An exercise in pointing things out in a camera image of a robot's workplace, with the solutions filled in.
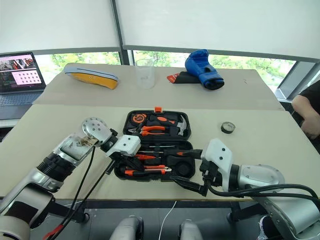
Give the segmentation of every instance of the person's arm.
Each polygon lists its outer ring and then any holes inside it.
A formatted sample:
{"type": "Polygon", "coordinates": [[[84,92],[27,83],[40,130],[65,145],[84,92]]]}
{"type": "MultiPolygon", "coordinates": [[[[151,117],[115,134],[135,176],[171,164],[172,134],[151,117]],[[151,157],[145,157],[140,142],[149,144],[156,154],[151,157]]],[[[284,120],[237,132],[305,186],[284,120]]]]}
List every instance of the person's arm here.
{"type": "Polygon", "coordinates": [[[311,139],[320,135],[320,115],[311,106],[305,96],[297,95],[292,101],[293,109],[304,118],[302,131],[311,139]]]}

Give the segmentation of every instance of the clear plastic cup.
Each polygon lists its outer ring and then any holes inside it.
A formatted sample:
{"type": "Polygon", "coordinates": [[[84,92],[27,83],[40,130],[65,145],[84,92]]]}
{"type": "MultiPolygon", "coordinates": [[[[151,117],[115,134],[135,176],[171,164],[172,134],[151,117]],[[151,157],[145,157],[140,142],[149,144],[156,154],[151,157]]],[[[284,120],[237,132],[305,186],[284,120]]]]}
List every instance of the clear plastic cup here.
{"type": "Polygon", "coordinates": [[[155,85],[155,67],[152,59],[140,59],[135,62],[136,83],[143,89],[151,89],[155,85]]]}

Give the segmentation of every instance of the tool kit case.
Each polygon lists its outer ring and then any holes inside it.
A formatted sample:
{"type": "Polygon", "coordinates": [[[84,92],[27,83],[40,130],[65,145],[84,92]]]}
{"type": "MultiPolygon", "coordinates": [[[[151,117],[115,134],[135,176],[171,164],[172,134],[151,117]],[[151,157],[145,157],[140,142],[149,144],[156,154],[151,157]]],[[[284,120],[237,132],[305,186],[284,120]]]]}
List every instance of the tool kit case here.
{"type": "Polygon", "coordinates": [[[141,147],[136,157],[143,163],[145,171],[138,172],[125,165],[114,168],[115,175],[122,180],[148,182],[172,181],[171,176],[191,178],[195,174],[195,159],[183,156],[192,150],[188,142],[191,135],[187,114],[178,111],[134,110],[128,113],[124,135],[140,137],[141,147]]]}

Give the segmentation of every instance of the laptop screen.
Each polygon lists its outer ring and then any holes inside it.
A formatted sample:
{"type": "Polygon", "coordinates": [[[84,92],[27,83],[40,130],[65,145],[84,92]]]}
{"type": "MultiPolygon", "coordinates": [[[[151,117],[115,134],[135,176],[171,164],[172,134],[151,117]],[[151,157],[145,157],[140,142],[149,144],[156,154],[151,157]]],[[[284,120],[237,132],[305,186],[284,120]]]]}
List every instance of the laptop screen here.
{"type": "Polygon", "coordinates": [[[0,55],[0,93],[46,87],[32,52],[0,55]]]}

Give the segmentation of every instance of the laptop keyboard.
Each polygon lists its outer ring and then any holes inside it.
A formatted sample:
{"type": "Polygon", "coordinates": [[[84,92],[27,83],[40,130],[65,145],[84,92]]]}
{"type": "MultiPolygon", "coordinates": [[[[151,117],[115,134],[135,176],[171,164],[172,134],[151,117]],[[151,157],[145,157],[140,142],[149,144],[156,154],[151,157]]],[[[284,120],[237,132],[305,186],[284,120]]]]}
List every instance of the laptop keyboard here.
{"type": "Polygon", "coordinates": [[[32,104],[41,93],[22,93],[12,95],[0,95],[0,106],[15,106],[32,104]]]}

